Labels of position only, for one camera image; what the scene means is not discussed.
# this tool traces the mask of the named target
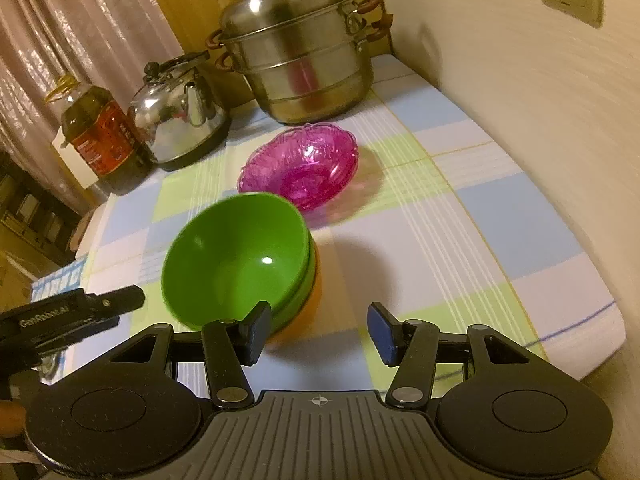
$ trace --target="stainless steel pot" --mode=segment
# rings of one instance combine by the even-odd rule
[[[362,14],[382,0],[236,0],[206,41],[226,46],[217,69],[239,72],[260,107],[285,124],[337,115],[359,102],[373,76],[368,41],[388,33],[384,14],[367,34]],[[230,57],[232,64],[226,64]]]
[[[222,142],[229,130],[228,112],[216,101],[198,65],[209,52],[195,52],[162,64],[147,63],[145,85],[129,105],[138,137],[165,170],[199,160]]]

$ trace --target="brown pot handle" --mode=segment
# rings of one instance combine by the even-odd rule
[[[220,72],[233,72],[234,66],[232,64],[231,65],[225,64],[225,60],[229,56],[231,56],[231,54],[229,54],[228,51],[223,52],[222,55],[215,61],[213,66],[217,70],[220,70]]]
[[[367,41],[377,41],[384,38],[391,30],[391,24],[394,22],[394,16],[392,14],[383,14],[382,18],[376,22],[371,23],[371,27],[376,31],[371,34],[367,34]]]
[[[222,34],[222,29],[217,28],[211,34],[207,36],[207,39],[204,40],[204,45],[211,50],[216,50],[218,48],[222,48],[222,43],[216,40],[216,37]]]
[[[358,14],[366,14],[367,12],[371,12],[381,3],[382,3],[382,0],[362,0],[358,4],[358,9],[357,9]]]

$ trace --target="kettle spout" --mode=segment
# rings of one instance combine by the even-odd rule
[[[184,102],[187,120],[191,126],[202,126],[207,120],[204,103],[196,83],[189,81],[184,85]]]

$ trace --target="kettle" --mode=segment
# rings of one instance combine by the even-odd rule
[[[129,118],[154,162],[178,170],[212,152],[228,134],[229,113],[218,103],[198,65],[209,51],[191,52],[145,66],[145,85],[133,97]]]

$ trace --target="green bowl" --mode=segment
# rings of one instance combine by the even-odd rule
[[[271,333],[277,332],[291,321],[299,310],[303,307],[306,299],[311,293],[314,286],[314,278],[316,277],[316,247],[314,245],[311,233],[309,233],[309,263],[306,267],[305,275],[300,283],[300,288],[294,292],[293,296],[287,303],[277,310],[272,310],[271,317]]]
[[[261,300],[279,310],[305,276],[309,236],[302,215],[280,196],[221,200],[171,244],[162,268],[164,302],[195,330],[216,319],[242,319]]]

